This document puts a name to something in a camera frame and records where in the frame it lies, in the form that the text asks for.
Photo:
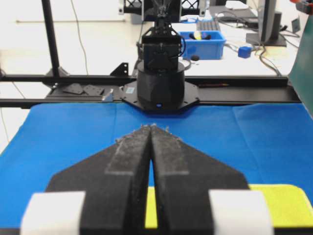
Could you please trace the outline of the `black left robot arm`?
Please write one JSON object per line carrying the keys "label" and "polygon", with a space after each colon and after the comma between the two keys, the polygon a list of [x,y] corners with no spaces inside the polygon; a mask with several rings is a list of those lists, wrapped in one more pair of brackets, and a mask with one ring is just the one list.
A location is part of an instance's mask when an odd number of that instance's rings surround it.
{"label": "black left robot arm", "polygon": [[154,22],[142,35],[142,59],[138,64],[137,97],[145,109],[176,109],[184,98],[184,65],[181,36],[171,24],[180,21],[181,1],[145,0],[142,19]]}

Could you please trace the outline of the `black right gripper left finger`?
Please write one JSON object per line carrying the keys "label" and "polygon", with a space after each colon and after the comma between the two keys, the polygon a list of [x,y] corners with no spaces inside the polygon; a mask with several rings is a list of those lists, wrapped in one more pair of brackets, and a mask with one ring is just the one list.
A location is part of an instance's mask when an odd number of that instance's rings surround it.
{"label": "black right gripper left finger", "polygon": [[82,235],[137,235],[144,227],[150,153],[146,125],[54,174],[45,190],[85,191]]}

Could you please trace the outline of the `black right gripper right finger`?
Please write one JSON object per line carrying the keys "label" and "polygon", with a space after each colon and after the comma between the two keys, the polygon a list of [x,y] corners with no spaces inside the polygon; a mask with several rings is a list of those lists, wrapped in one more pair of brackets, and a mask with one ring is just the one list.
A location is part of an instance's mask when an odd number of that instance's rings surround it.
{"label": "black right gripper right finger", "polygon": [[243,173],[151,126],[158,229],[163,235],[212,235],[210,189],[248,189]]}

